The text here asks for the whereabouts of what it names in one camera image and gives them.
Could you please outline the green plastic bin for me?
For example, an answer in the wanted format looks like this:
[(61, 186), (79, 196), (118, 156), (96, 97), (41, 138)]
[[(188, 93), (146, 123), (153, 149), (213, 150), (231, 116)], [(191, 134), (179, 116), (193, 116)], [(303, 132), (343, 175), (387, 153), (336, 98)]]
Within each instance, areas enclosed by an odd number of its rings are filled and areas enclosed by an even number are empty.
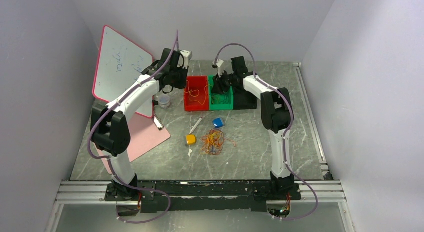
[(233, 88), (231, 87), (228, 92), (224, 94), (213, 93), (212, 88), (214, 86), (213, 76), (207, 77), (208, 80), (208, 93), (209, 93), (209, 110), (233, 110), (234, 98)]

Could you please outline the black plastic bin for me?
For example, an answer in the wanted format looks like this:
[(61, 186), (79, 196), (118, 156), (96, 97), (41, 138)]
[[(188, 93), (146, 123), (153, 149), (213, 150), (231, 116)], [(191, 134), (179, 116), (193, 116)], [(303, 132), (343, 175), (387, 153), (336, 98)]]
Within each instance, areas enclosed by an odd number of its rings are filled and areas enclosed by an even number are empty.
[(257, 98), (244, 89), (243, 79), (233, 76), (231, 80), (233, 90), (233, 110), (249, 110), (257, 108)]

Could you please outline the red plastic bin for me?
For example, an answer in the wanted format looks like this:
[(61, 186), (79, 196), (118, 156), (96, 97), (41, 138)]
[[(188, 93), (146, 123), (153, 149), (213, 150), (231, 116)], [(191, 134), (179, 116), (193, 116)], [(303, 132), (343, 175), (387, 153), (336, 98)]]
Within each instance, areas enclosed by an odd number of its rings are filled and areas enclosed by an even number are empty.
[(209, 85), (206, 76), (187, 77), (183, 94), (185, 111), (209, 111)]

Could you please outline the yellow eraser block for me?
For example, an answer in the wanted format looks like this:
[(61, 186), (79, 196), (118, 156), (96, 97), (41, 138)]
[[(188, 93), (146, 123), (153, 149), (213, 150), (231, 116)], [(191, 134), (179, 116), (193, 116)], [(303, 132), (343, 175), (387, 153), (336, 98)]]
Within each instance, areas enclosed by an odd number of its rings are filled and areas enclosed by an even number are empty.
[(197, 142), (197, 138), (195, 135), (193, 134), (188, 134), (185, 137), (185, 143), (188, 146), (194, 145)]

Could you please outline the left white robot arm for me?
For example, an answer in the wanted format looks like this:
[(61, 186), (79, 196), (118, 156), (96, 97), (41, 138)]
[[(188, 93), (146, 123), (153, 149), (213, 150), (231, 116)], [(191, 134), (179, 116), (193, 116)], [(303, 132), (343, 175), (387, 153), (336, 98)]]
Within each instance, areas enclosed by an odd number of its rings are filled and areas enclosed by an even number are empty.
[(95, 155), (90, 148), (88, 153), (95, 159), (106, 160), (112, 172), (114, 198), (132, 200), (142, 194), (128, 156), (129, 121), (143, 104), (152, 103), (153, 96), (167, 85), (172, 89), (186, 87), (192, 56), (187, 50), (165, 48), (161, 59), (146, 67), (122, 95), (107, 105), (96, 104), (92, 108), (89, 140), (99, 154)]

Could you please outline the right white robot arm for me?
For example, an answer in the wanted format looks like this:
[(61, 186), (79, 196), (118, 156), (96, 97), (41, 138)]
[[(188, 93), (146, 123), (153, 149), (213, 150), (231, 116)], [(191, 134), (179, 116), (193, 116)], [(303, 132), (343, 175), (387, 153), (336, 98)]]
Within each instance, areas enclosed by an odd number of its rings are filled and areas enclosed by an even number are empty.
[(255, 189), (254, 195), (265, 200), (299, 200), (299, 184), (290, 161), (290, 129), (294, 121), (289, 91), (276, 88), (262, 80), (256, 73), (250, 72), (244, 57), (231, 59), (233, 72), (223, 69), (223, 60), (215, 59), (212, 67), (217, 70), (214, 87), (224, 92), (230, 87), (251, 93), (260, 101), (261, 121), (270, 136), (272, 166), (270, 181), (266, 189)]

